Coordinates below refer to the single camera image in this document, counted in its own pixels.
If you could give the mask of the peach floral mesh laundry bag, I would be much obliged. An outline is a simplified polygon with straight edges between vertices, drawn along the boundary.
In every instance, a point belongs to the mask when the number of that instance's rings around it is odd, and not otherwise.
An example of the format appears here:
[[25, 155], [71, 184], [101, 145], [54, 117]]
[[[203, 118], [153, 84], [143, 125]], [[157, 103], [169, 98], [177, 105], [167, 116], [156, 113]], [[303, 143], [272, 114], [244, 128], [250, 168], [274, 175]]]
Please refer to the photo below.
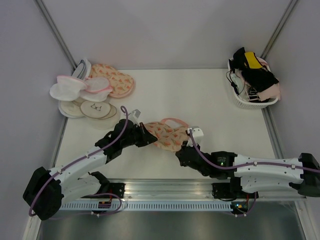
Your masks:
[[149, 133], [157, 138], [153, 144], [165, 151], [178, 152], [183, 142], [189, 139], [187, 129], [189, 125], [178, 118], [164, 118], [144, 124]]

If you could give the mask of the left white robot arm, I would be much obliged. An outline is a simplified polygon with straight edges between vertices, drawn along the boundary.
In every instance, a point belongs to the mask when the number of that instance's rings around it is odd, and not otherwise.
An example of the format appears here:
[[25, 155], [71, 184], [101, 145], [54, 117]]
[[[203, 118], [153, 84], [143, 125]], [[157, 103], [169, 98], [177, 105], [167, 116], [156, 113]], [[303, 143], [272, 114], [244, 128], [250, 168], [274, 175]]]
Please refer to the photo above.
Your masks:
[[22, 195], [30, 207], [29, 215], [45, 221], [66, 203], [82, 197], [106, 197], [110, 193], [110, 181], [96, 169], [119, 157], [124, 148], [141, 148], [157, 140], [143, 123], [122, 119], [85, 155], [64, 166], [39, 167]]

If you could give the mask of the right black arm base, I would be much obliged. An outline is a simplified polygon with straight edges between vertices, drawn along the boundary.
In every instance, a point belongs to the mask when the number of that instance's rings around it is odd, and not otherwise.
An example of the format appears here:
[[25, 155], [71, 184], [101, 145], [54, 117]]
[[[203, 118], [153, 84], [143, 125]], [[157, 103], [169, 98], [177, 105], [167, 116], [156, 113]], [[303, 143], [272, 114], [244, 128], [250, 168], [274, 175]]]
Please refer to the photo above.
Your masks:
[[230, 202], [237, 199], [237, 195], [231, 191], [230, 183], [212, 183], [211, 195], [214, 199]]

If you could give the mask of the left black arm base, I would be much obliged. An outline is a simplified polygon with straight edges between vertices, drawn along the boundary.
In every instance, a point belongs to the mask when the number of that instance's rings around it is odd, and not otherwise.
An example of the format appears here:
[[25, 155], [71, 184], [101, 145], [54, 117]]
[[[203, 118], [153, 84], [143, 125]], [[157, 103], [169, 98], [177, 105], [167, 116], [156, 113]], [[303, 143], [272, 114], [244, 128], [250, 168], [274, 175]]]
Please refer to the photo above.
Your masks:
[[123, 182], [111, 182], [109, 184], [108, 193], [117, 195], [119, 198], [123, 199], [125, 194], [126, 184]]

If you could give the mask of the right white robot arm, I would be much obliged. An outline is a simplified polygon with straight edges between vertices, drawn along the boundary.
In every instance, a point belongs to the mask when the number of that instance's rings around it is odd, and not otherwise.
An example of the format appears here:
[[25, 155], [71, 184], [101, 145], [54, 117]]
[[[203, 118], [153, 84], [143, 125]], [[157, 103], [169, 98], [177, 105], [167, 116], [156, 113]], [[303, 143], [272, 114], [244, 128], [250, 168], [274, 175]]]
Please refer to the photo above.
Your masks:
[[320, 196], [320, 165], [310, 153], [296, 158], [263, 159], [234, 152], [204, 153], [199, 146], [184, 144], [176, 152], [180, 165], [198, 171], [204, 177], [229, 180], [229, 197], [244, 193], [295, 190], [301, 196]]

